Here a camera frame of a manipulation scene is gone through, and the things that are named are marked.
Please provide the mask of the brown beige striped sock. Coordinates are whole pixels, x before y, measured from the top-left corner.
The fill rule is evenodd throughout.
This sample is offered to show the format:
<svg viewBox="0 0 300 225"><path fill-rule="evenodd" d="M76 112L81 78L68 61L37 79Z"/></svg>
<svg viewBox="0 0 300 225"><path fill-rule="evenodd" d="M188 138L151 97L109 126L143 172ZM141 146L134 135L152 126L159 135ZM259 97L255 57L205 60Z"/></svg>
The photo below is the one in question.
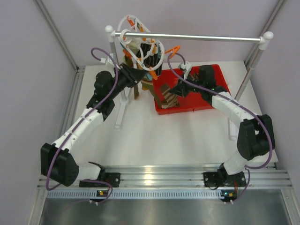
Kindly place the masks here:
<svg viewBox="0 0 300 225"><path fill-rule="evenodd" d="M172 94L170 92L170 87L168 86L167 83L163 84L161 87L160 87L160 91L162 93L162 96L163 96L163 100L161 101L161 107L163 109L166 109L166 108L172 108L172 107L179 107L180 104L178 102L178 98L175 94Z"/></svg>

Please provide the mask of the black white striped sock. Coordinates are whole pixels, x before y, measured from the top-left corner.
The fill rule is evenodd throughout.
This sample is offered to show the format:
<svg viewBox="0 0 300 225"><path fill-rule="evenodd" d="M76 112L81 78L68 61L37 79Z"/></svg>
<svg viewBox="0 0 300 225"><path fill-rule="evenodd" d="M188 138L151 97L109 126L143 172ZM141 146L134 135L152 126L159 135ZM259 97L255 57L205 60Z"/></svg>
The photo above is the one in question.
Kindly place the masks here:
<svg viewBox="0 0 300 225"><path fill-rule="evenodd" d="M161 55L161 48L160 45L154 44L149 45L146 43L141 43L140 49L135 54L137 58L141 58L143 55L143 63L147 68L154 68L155 66L159 65L155 71L156 76L161 76L162 73L162 55Z"/></svg>

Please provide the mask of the white round clip hanger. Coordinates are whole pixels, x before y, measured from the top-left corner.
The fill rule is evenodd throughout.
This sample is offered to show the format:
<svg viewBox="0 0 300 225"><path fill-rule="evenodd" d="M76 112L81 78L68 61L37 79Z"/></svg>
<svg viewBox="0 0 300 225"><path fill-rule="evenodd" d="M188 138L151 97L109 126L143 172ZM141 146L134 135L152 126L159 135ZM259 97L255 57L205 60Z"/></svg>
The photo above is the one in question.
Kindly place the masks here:
<svg viewBox="0 0 300 225"><path fill-rule="evenodd" d="M164 45L156 38L126 37L129 32L150 32L134 15L123 17L118 25L118 31L120 32L118 39L124 54L152 76L159 76L165 57Z"/></svg>

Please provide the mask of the olive green striped sock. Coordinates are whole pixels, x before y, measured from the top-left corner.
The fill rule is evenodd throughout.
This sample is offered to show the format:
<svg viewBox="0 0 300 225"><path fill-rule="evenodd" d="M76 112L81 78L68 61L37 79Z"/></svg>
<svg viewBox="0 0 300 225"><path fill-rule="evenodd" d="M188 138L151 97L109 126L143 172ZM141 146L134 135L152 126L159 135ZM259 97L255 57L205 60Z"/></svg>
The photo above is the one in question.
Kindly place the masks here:
<svg viewBox="0 0 300 225"><path fill-rule="evenodd" d="M134 90L134 100L137 100L140 96L138 84L133 87Z"/></svg>

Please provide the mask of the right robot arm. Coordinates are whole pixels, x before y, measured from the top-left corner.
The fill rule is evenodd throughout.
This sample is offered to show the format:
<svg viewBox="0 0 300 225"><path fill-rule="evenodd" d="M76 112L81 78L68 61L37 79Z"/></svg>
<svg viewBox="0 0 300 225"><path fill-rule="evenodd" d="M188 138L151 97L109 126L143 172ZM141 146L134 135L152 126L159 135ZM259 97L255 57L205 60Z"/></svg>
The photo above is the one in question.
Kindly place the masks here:
<svg viewBox="0 0 300 225"><path fill-rule="evenodd" d="M200 93L205 102L221 111L238 129L236 151L216 172L204 173L205 186L210 189L246 187L243 169L255 168L248 163L267 155L266 162L261 165L265 167L271 160L275 148L272 120L266 114L258 115L242 106L229 91L217 85L213 66L200 66L196 74L191 73L191 67L189 62L179 64L183 75L177 75L178 83L171 92L183 98L191 92Z"/></svg>

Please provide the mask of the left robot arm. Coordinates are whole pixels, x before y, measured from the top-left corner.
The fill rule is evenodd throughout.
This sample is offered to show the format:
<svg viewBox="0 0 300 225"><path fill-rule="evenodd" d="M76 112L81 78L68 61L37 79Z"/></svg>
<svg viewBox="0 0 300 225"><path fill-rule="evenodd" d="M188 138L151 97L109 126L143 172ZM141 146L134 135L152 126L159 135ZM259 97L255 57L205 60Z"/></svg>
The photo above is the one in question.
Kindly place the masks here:
<svg viewBox="0 0 300 225"><path fill-rule="evenodd" d="M96 75L94 93L78 120L52 144L45 143L40 150L41 173L66 187L75 181L90 180L95 186L105 183L103 166L94 162L79 164L75 161L82 152L81 145L113 111L114 99L125 88L137 85L145 76L145 70L120 64L114 70Z"/></svg>

